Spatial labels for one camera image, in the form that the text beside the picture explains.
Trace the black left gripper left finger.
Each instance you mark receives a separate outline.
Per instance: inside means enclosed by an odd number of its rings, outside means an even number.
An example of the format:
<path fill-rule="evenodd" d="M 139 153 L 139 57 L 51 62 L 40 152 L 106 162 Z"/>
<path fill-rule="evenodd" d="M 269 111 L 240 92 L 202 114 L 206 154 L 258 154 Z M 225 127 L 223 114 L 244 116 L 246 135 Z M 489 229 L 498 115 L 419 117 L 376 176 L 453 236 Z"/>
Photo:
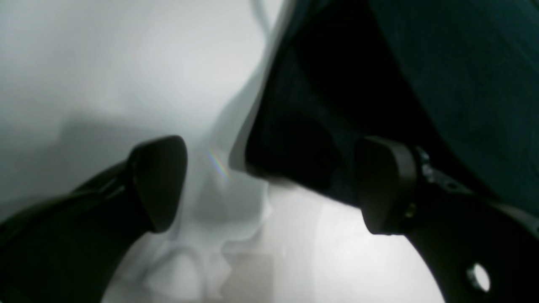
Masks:
<path fill-rule="evenodd" d="M 130 247 L 173 224 L 186 172 L 185 141 L 164 136 L 75 190 L 8 215 L 2 303 L 99 303 Z"/>

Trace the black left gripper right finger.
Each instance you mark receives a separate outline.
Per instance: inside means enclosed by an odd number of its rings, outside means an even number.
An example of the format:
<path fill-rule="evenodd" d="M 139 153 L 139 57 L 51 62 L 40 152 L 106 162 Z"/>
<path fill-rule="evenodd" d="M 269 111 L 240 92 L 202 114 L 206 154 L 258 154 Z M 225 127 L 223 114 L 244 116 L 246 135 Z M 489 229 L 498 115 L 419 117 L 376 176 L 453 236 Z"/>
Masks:
<path fill-rule="evenodd" d="M 537 303 L 538 218 L 470 190 L 419 146 L 370 136 L 354 151 L 367 229 L 403 235 L 447 303 Z"/>

